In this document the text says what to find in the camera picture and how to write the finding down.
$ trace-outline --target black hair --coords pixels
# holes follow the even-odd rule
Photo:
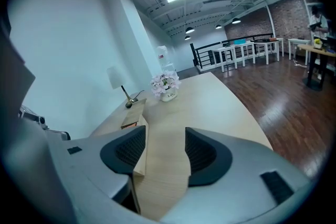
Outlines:
[[[315,5],[312,6],[312,7],[311,7],[311,13],[312,13],[313,15],[316,15],[317,12],[319,12],[319,8],[317,8]]]

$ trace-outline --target flower pot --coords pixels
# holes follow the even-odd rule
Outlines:
[[[160,96],[161,101],[163,102],[169,102],[173,100],[177,96],[177,90],[176,88],[169,88],[166,90],[165,93],[162,93]]]

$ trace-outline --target wooden floor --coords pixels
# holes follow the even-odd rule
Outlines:
[[[323,90],[306,87],[307,70],[296,67],[288,55],[276,62],[270,57],[216,68],[212,72],[245,105],[256,119],[274,151],[314,178],[333,143],[336,123],[336,86],[326,75]],[[178,73],[180,79],[198,75],[196,68]]]

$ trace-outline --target black table leg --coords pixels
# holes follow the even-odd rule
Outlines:
[[[326,69],[327,69],[327,63],[328,63],[328,56],[327,55],[320,55],[320,65],[322,69],[322,76],[320,81],[320,88],[322,89],[323,82],[324,82],[324,76],[326,75]]]
[[[310,86],[310,84],[311,84],[311,76],[313,75],[316,58],[317,58],[317,53],[316,52],[311,52],[307,86]]]

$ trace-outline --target black metal railing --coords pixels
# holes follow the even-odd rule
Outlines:
[[[190,43],[191,51],[193,52],[193,56],[194,56],[194,59],[193,59],[194,66],[199,66],[200,68],[203,68],[204,66],[214,65],[215,61],[214,61],[214,57],[213,57],[213,54],[212,54],[212,49],[210,49],[210,50],[207,49],[209,47],[216,46],[216,45],[221,44],[221,43],[223,43],[223,46],[224,46],[227,43],[230,44],[230,42],[233,42],[233,41],[239,40],[239,39],[249,39],[249,40],[255,41],[256,38],[260,39],[262,37],[273,37],[273,33],[258,34],[258,35],[252,35],[252,36],[245,36],[245,37],[238,37],[238,38],[223,40],[223,41],[220,41],[220,42],[205,45],[203,47],[199,47],[197,49],[195,49],[194,45],[192,43]],[[237,58],[241,57],[242,53],[240,51],[240,48],[236,47],[235,49],[236,49]],[[226,55],[224,53],[222,53],[222,57],[223,57],[223,61],[226,61]],[[215,58],[216,58],[216,61],[219,62],[219,52],[215,53]]]

